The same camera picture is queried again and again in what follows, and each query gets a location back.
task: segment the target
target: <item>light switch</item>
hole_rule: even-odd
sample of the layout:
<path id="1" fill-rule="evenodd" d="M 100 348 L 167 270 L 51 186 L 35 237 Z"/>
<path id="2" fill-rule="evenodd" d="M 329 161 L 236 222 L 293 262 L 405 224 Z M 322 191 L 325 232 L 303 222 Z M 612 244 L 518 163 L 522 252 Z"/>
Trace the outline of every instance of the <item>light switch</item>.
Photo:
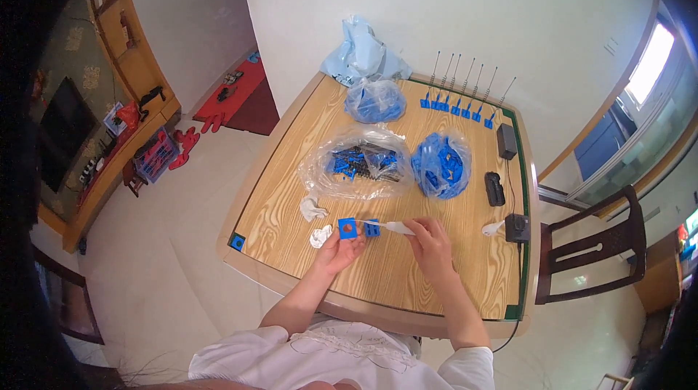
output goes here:
<path id="1" fill-rule="evenodd" d="M 604 49 L 611 55 L 615 55 L 615 50 L 618 48 L 618 42 L 615 41 L 613 37 L 609 38 L 609 41 L 604 46 Z"/>

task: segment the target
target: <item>blue plastic basket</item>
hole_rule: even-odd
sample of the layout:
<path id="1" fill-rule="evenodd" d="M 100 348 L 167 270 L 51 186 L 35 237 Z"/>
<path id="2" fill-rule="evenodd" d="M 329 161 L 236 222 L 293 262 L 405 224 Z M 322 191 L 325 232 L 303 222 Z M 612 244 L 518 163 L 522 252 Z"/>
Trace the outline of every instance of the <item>blue plastic basket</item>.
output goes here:
<path id="1" fill-rule="evenodd" d="M 135 159 L 135 168 L 139 174 L 154 183 L 177 158 L 179 146 L 163 126 L 150 138 L 149 143 L 152 141 L 155 144 Z"/>

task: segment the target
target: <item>black power adapter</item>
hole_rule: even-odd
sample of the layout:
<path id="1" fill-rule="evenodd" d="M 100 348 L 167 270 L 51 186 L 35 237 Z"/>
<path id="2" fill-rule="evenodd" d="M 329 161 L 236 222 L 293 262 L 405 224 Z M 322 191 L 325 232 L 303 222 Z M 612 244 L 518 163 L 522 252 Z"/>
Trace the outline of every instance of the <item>black power adapter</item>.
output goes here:
<path id="1" fill-rule="evenodd" d="M 497 150 L 499 150 L 499 156 L 505 160 L 514 158 L 519 152 L 517 138 L 511 125 L 500 124 L 497 128 Z"/>
<path id="2" fill-rule="evenodd" d="M 530 240 L 530 223 L 528 216 L 511 213 L 504 218 L 506 240 L 512 243 Z"/>

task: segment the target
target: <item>blue cabinet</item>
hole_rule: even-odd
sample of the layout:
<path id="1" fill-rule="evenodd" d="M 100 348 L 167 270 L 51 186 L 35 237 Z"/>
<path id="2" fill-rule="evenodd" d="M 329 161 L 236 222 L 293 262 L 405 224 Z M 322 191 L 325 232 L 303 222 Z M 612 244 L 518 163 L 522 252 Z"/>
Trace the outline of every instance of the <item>blue cabinet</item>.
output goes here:
<path id="1" fill-rule="evenodd" d="M 610 160 L 625 143 L 621 127 L 615 118 L 606 113 L 593 130 L 574 149 L 581 178 L 586 181 L 594 175 L 606 161 Z"/>

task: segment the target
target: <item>small stool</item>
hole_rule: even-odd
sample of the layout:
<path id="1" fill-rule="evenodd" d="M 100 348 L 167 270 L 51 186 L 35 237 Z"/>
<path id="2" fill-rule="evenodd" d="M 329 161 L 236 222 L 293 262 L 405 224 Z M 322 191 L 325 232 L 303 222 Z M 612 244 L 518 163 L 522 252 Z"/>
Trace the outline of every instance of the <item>small stool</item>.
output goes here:
<path id="1" fill-rule="evenodd" d="M 133 159 L 129 159 L 121 173 L 124 176 L 124 185 L 130 188 L 136 197 L 138 197 L 138 189 L 143 184 L 148 185 L 148 181 L 136 172 Z"/>
<path id="2" fill-rule="evenodd" d="M 601 388 L 601 384 L 604 383 L 604 379 L 606 379 L 606 378 L 608 378 L 614 382 L 613 383 L 614 388 L 615 388 L 616 382 L 620 382 L 622 385 L 624 385 L 620 390 L 630 390 L 633 387 L 633 381 L 635 379 L 634 377 L 624 378 L 624 377 L 619 377 L 619 376 L 615 376 L 615 375 L 611 375 L 610 373 L 607 373 L 604 375 L 603 378 L 601 378 L 601 382 L 599 383 L 598 387 L 596 387 L 596 390 Z"/>

